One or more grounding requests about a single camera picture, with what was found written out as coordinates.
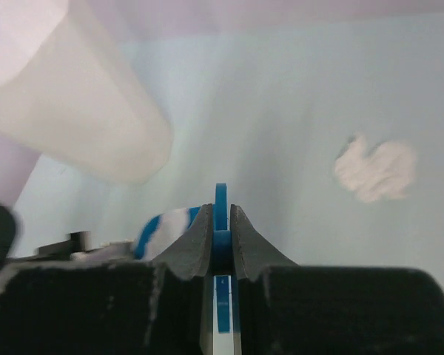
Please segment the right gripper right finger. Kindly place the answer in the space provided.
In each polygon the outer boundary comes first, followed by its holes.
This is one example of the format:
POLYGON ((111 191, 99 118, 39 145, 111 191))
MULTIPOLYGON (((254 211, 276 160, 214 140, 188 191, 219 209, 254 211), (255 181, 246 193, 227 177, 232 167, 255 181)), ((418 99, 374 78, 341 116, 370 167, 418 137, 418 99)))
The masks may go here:
POLYGON ((256 281, 268 267, 292 267, 297 263, 275 248, 252 225, 244 210, 235 204, 230 208, 233 269, 238 281, 256 281))

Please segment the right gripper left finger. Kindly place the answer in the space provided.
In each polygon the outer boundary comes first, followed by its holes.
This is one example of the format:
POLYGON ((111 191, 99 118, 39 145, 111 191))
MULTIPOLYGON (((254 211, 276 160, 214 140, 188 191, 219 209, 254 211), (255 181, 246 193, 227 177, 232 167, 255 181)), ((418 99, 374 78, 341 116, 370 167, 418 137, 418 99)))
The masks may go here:
POLYGON ((212 204, 202 205, 189 229, 152 263, 165 265, 178 279, 205 277, 212 259, 212 204))

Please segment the blue dustpan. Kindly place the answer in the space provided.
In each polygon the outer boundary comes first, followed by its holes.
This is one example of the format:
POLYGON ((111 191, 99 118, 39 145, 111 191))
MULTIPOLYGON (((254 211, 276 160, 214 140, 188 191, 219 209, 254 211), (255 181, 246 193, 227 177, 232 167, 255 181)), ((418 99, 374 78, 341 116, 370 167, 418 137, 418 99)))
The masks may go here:
POLYGON ((156 258, 189 229, 199 210, 200 206, 174 209, 152 218, 134 243, 134 258, 143 261, 156 258))

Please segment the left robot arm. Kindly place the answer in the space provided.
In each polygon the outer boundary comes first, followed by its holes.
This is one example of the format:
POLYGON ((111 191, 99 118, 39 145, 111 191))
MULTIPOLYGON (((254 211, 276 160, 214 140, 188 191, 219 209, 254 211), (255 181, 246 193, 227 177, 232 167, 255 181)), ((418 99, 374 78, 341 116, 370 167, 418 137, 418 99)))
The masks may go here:
POLYGON ((16 216, 0 203, 0 268, 11 263, 37 263, 47 261, 101 261, 129 259, 132 256, 132 244, 128 242, 112 243, 95 249, 86 249, 87 234, 73 232, 67 239, 58 243, 39 247, 29 257, 9 257, 9 251, 19 232, 16 216))

